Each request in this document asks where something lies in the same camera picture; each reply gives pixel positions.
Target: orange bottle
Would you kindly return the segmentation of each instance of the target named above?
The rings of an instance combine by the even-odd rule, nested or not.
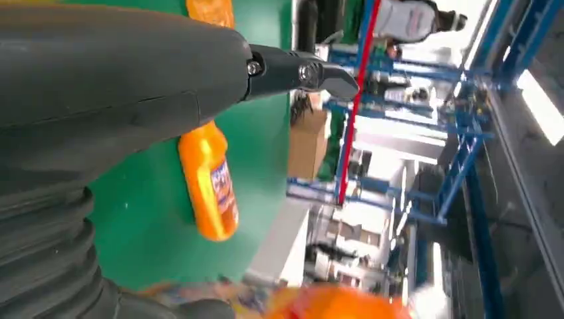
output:
[[[264,319],[411,319],[401,300],[334,285],[286,288],[272,297]]]
[[[225,158],[225,136],[211,121],[184,134],[178,151],[198,230],[211,241],[229,239],[239,225],[239,211]]]

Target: blue shelving rack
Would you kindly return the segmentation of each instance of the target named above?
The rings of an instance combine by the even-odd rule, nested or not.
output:
[[[364,19],[362,22],[362,32],[359,39],[360,45],[358,46],[358,53],[350,53],[344,51],[338,51],[331,49],[329,52],[329,61],[338,63],[344,67],[353,68],[358,70],[360,65],[360,58],[363,50],[363,46],[366,43],[366,34],[368,30],[368,21],[370,20],[370,15],[373,12],[374,1],[366,2],[366,9],[364,10]],[[422,66],[428,70],[424,72],[420,71],[407,71],[401,69],[402,66]],[[428,78],[430,80],[439,80],[452,83],[453,85],[458,82],[465,82],[469,85],[476,87],[478,83],[482,82],[483,78],[489,77],[491,74],[487,72],[481,72],[476,70],[464,70],[457,68],[455,66],[447,64],[435,64],[428,62],[419,62],[414,60],[391,60],[385,56],[378,56],[373,54],[369,58],[369,63],[366,66],[369,72],[380,72],[381,74],[388,75],[402,75],[411,77]],[[402,194],[401,189],[391,187],[389,182],[383,180],[377,180],[371,177],[362,177],[359,180],[349,179],[346,174],[346,169],[348,167],[349,159],[346,158],[346,152],[341,152],[339,158],[339,164],[337,167],[337,173],[335,176],[335,183],[333,189],[328,189],[326,185],[319,182],[306,182],[300,181],[295,178],[288,179],[289,190],[287,195],[289,197],[296,197],[300,199],[309,199],[312,201],[320,201],[320,198],[325,199],[324,202],[329,205],[341,206],[344,203],[339,203],[339,189],[342,183],[348,183],[354,181],[357,187],[362,189],[363,185],[371,184],[375,185],[379,191],[387,193],[392,197],[404,196],[405,202],[415,201],[417,203],[427,202],[433,207],[433,212],[421,213],[415,208],[411,208],[409,212],[409,217],[412,219],[418,219],[428,223],[438,223],[446,224],[446,215],[448,214],[449,208],[457,194],[460,190],[461,185],[464,182],[468,170],[473,166],[474,160],[483,145],[484,139],[491,138],[493,134],[489,132],[483,132],[481,123],[487,122],[487,116],[480,114],[480,107],[475,105],[476,103],[471,100],[464,101],[464,110],[439,110],[432,108],[429,105],[421,104],[411,104],[407,102],[398,102],[393,100],[385,100],[381,97],[374,96],[369,93],[362,92],[362,97],[360,99],[361,103],[356,115],[354,115],[353,109],[350,108],[349,103],[341,102],[338,100],[331,99],[325,103],[324,108],[330,110],[331,112],[343,112],[347,116],[362,116],[366,118],[378,118],[385,119],[394,122],[400,122],[403,124],[411,124],[415,126],[422,126],[438,132],[444,132],[447,134],[457,134],[461,139],[460,147],[458,148],[455,156],[452,159],[450,168],[447,171],[444,183],[442,184],[439,192],[435,194],[422,193],[419,191],[408,191]],[[420,112],[437,112],[438,119],[436,124],[430,124],[427,122],[420,122],[417,120],[407,120],[402,118],[397,118],[387,115],[389,110],[409,110],[415,114]],[[344,136],[345,141],[347,141],[347,136],[353,134],[354,128],[351,125],[347,125],[345,128]],[[304,195],[299,195],[292,191],[292,187],[302,187],[309,191],[313,191],[314,196],[305,197]],[[378,208],[386,209],[394,213],[403,213],[405,207],[396,207],[394,205],[389,205],[387,203],[377,203],[363,199],[358,194],[347,195],[345,200],[348,202],[356,201],[365,203],[367,205],[372,205]]]
[[[499,278],[497,275],[497,265],[494,259],[494,252],[490,239],[489,224],[486,217],[486,208],[482,197],[482,189],[480,186],[480,179],[473,165],[476,155],[480,151],[483,142],[487,138],[491,138],[493,134],[484,132],[482,126],[486,121],[491,121],[491,126],[495,128],[497,138],[501,140],[502,145],[508,153],[509,166],[515,176],[516,183],[521,181],[520,172],[515,169],[512,160],[511,147],[506,143],[506,134],[504,126],[500,124],[499,118],[496,116],[496,103],[495,97],[501,90],[513,90],[513,83],[516,82],[520,74],[531,64],[533,57],[536,55],[540,48],[543,38],[547,34],[548,29],[553,24],[556,15],[562,8],[562,0],[530,0],[527,1],[527,7],[522,17],[515,20],[515,11],[517,7],[522,5],[525,0],[489,0],[486,8],[480,17],[480,23],[486,26],[485,33],[478,39],[478,29],[480,23],[473,35],[473,40],[477,46],[476,55],[470,61],[470,69],[464,70],[453,66],[443,64],[432,64],[427,62],[419,62],[412,60],[390,60],[383,56],[372,56],[368,70],[371,72],[383,72],[391,75],[403,76],[417,76],[429,78],[432,80],[441,80],[450,83],[461,83],[462,89],[460,94],[456,96],[458,100],[466,101],[465,105],[469,107],[463,110],[439,110],[439,122],[437,124],[424,124],[412,120],[402,120],[392,118],[386,115],[389,109],[402,108],[417,112],[428,112],[429,108],[421,105],[413,105],[395,101],[385,101],[379,97],[363,95],[361,102],[363,104],[376,104],[380,108],[361,108],[356,114],[349,108],[347,104],[339,101],[330,100],[324,107],[330,111],[344,112],[351,116],[363,116],[368,118],[387,119],[405,124],[420,125],[433,130],[447,132],[449,134],[456,134],[459,141],[458,151],[453,157],[446,174],[445,181],[437,194],[425,194],[416,191],[408,191],[402,194],[401,189],[391,187],[389,182],[373,179],[361,179],[357,182],[362,187],[362,184],[371,183],[378,185],[381,191],[385,191],[393,197],[400,197],[415,201],[427,201],[434,205],[433,213],[423,214],[417,210],[412,209],[409,217],[418,219],[419,221],[429,223],[444,224],[448,208],[452,203],[452,197],[463,187],[465,200],[469,207],[470,216],[470,233],[473,252],[476,262],[478,264],[478,272],[482,288],[482,296],[484,302],[484,318],[504,318],[504,304],[501,290],[499,287]],[[368,22],[370,13],[373,12],[374,4],[378,0],[368,0],[365,2],[366,8],[364,10],[365,16],[361,25],[361,37],[359,39],[359,50],[357,54],[347,52],[331,51],[329,60],[339,63],[344,66],[349,66],[358,69],[361,62],[361,50],[366,42],[366,35],[368,30]],[[402,65],[422,66],[429,68],[431,71],[416,72],[412,70],[402,70]],[[471,101],[471,97],[477,88],[486,88],[488,96],[490,96],[490,107],[492,108],[491,119],[483,114],[479,114],[479,105],[472,105],[476,103]],[[352,134],[351,128],[347,126],[345,130],[345,137]],[[301,199],[308,199],[313,201],[320,201],[328,205],[341,206],[339,203],[338,195],[339,188],[342,181],[348,181],[347,176],[343,176],[341,172],[344,171],[345,166],[349,159],[344,158],[341,154],[339,159],[339,166],[337,168],[336,180],[332,184],[324,184],[319,182],[300,181],[298,179],[288,179],[288,193],[289,197],[296,197]],[[526,185],[517,185],[521,196],[524,199],[525,207],[534,207],[535,201],[538,199],[532,198],[527,192]],[[293,187],[302,187],[312,191],[313,196],[303,196],[293,193]],[[367,201],[357,194],[347,195],[347,201],[358,201],[375,207],[384,208],[393,213],[403,213],[395,205],[387,205],[383,203],[373,203]],[[542,219],[541,212],[535,209],[528,209],[526,211],[539,249],[542,252],[546,269],[553,281],[553,287],[558,295],[558,298],[564,308],[564,257],[561,254],[561,247],[564,246],[564,238],[556,233],[553,228],[548,229],[542,227],[541,223],[536,222]]]

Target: green surface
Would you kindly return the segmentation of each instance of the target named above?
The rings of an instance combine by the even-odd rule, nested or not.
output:
[[[178,0],[79,0],[186,14]],[[251,43],[290,47],[291,0],[233,0],[237,30]],[[91,186],[96,195],[96,245],[104,275],[141,289],[162,281],[240,277],[285,196],[288,97],[239,104],[217,124],[229,142],[227,160],[240,226],[211,243],[193,224],[177,140],[130,156]]]

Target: product label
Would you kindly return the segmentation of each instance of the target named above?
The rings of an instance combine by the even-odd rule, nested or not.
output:
[[[227,162],[224,161],[218,168],[211,171],[211,184],[215,192],[217,206],[221,213],[225,213],[229,206],[235,202],[235,194],[233,193],[233,182],[229,174]]]

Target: bolt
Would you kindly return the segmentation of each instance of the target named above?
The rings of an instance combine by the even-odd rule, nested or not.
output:
[[[257,61],[251,61],[247,64],[247,73],[249,75],[256,75],[262,71],[261,64]]]
[[[313,68],[310,64],[301,65],[299,67],[299,79],[302,82],[309,81],[313,76]]]

